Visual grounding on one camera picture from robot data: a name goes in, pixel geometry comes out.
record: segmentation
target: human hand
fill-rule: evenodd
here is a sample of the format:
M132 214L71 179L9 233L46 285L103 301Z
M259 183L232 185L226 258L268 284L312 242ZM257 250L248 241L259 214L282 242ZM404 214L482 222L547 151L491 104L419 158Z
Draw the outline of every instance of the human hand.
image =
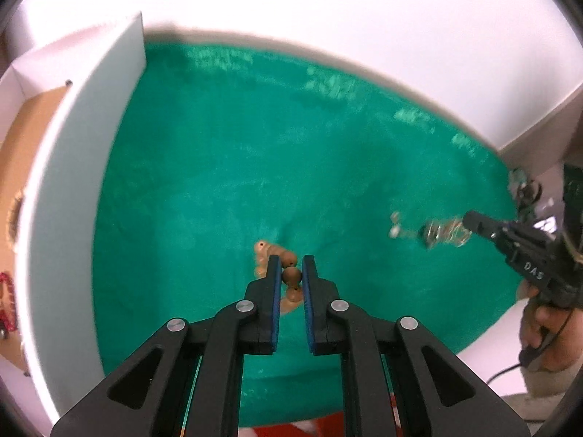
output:
M526 280L518 287L517 297L526 298L528 305L524 309L520 324L520 341L523 347L540 347L542 327L552 333L558 333L570 311L555 307L539 305L535 296L539 290L530 286ZM561 371L574 365L583 354L583 311L575 309L565 328L553 344L543 353L541 367L548 371Z

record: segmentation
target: green fabric surface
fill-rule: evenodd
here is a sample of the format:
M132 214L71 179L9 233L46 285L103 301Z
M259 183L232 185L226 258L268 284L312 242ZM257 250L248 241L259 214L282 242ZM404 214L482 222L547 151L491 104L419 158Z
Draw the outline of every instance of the green fabric surface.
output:
M112 371L167 319L213 316L254 279L253 244L316 257L371 315L413 315L454 352L514 300L518 276L473 237L389 239L470 209L514 216L500 160L402 96L341 71L227 46L146 46L111 152L93 250L97 337ZM338 357L308 352L303 307L272 357L246 357L241 425L340 410Z

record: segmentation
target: black cable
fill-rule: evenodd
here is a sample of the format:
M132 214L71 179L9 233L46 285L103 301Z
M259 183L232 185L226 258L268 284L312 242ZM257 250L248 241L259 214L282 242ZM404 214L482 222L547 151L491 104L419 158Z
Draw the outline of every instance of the black cable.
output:
M567 323L569 322L569 320L571 319L571 316L573 315L573 311L574 309L571 309L571 311L569 312L569 315L567 316L567 318L565 319L565 321L563 322L563 325L561 325L561 328L559 328L559 332L553 337L553 340L551 340L549 343L546 344L545 347L543 347L542 349L539 350L538 356L540 357L553 343L555 343L555 340L557 340L557 338L559 337L559 335L561 335L563 333L563 330L565 329L565 327L567 326ZM499 378L502 375L505 375L506 373L509 373L511 371L514 371L517 368L520 368L520 363L516 363L516 365L512 365L509 366L506 369L503 369L502 371L498 371L494 376L492 376L488 381L486 381L487 385L490 385L492 383L492 381L494 381L495 379Z
M492 381L494 381L496 378L499 378L500 376L505 375L506 373L514 371L517 368L520 368L520 363L516 363L516 365L512 365L506 369L503 369L502 371L498 371L494 376L492 376L488 381L486 381L486 384L489 386L490 383L492 383Z

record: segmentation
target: wooden bead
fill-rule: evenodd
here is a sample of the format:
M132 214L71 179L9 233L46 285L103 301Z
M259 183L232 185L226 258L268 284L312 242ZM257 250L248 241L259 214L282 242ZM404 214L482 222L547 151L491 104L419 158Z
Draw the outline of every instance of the wooden bead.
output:
M256 255L255 264L257 266L263 266L267 268L267 258L261 255Z
M284 268L297 265L297 256L290 250L285 250L281 255L279 255L279 258L281 259L282 267Z
M270 246L270 243L266 240L259 240L255 245L253 245L253 251L256 253L263 253L263 251Z
M255 268L255 277L257 279L263 279L267 275L267 267L258 266Z
M287 288L286 299L290 302L301 302L304 300L304 293L301 290L301 286Z
M283 246L269 245L265 251L265 254L267 255L267 257L270 257L271 255L280 256L285 251L286 251L286 249Z
M290 312L295 311L300 305L301 302L291 302L284 296L279 302L279 315L289 314Z
M288 287L299 286L301 282L301 271L295 266L285 268L282 273L282 282Z

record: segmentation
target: white panel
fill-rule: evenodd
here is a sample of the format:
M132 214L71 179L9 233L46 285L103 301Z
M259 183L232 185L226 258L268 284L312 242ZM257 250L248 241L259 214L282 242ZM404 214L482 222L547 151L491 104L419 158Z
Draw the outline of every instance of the white panel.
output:
M115 37L111 25L82 29L40 49L28 51L12 62L26 98L77 83L98 64Z
M34 384L52 422L103 379L91 251L104 169L145 67L140 18L110 28L98 65L67 92L26 187L16 303Z
M583 49L552 0L24 0L14 54L113 14L310 46L457 115L496 148L583 82Z
M0 146L24 100L26 98L14 69L9 67L0 78Z

